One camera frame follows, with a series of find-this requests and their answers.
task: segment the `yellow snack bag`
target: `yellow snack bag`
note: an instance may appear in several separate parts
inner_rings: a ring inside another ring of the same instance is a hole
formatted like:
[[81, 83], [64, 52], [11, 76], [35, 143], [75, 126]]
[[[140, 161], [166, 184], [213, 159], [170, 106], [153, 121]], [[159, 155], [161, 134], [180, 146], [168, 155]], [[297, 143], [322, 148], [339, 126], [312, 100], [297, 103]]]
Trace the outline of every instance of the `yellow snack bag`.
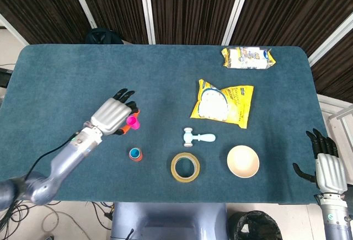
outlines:
[[246, 129], [253, 95], [253, 86], [227, 87], [218, 90], [199, 80], [197, 103], [191, 113], [194, 119], [210, 119], [238, 124]]

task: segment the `trash bag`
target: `trash bag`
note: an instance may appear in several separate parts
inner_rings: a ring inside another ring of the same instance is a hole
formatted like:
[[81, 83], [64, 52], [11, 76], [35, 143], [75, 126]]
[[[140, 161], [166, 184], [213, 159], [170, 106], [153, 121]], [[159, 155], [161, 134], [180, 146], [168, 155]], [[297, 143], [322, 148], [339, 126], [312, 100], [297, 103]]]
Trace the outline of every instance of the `trash bag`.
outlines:
[[91, 29], [85, 38], [86, 44], [124, 44], [119, 35], [104, 28]]
[[263, 211], [237, 212], [228, 219], [231, 240], [282, 240], [274, 219]]

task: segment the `toy hammer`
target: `toy hammer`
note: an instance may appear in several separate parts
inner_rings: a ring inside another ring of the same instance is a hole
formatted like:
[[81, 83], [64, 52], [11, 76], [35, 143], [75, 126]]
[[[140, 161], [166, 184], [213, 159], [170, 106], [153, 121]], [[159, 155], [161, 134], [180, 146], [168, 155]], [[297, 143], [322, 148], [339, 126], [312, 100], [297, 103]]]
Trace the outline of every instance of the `toy hammer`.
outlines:
[[193, 140], [198, 140], [198, 141], [205, 141], [205, 142], [214, 142], [216, 139], [216, 136], [214, 134], [198, 134], [198, 135], [192, 135], [192, 128], [185, 128], [184, 129], [184, 146], [185, 147], [191, 147], [192, 146], [192, 141]]

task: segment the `food package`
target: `food package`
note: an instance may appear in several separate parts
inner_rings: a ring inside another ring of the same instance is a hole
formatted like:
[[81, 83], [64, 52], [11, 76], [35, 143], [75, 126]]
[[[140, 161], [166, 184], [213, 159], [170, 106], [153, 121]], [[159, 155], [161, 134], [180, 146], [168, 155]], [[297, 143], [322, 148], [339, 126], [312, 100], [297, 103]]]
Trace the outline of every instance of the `food package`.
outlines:
[[276, 63], [270, 50], [260, 47], [227, 47], [222, 54], [227, 68], [268, 69]]
[[191, 113], [194, 119], [210, 119], [238, 124], [246, 129], [253, 95], [253, 86], [227, 87], [218, 90], [199, 80], [197, 103]]

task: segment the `table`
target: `table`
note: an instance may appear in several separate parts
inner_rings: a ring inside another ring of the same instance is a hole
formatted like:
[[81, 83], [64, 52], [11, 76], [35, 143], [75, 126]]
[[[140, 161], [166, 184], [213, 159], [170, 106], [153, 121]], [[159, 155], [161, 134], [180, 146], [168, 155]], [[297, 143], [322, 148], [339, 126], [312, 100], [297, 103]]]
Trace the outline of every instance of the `table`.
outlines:
[[[222, 46], [31, 45], [21, 52], [0, 108], [0, 180], [25, 174], [35, 159], [57, 147], [112, 97], [136, 91], [141, 128], [105, 137], [62, 184], [57, 200], [127, 202], [314, 202], [318, 190], [295, 175], [292, 163], [314, 173], [305, 131], [326, 134], [307, 56], [299, 47], [273, 47], [268, 70], [222, 67]], [[217, 88], [253, 85], [247, 129], [190, 119], [198, 80]], [[213, 143], [183, 147], [183, 128], [213, 133]], [[260, 158], [256, 176], [241, 179], [227, 167], [236, 145]], [[131, 147], [144, 158], [133, 162]], [[172, 158], [191, 152], [201, 171], [191, 183], [170, 172]], [[36, 167], [50, 172], [52, 155]]]

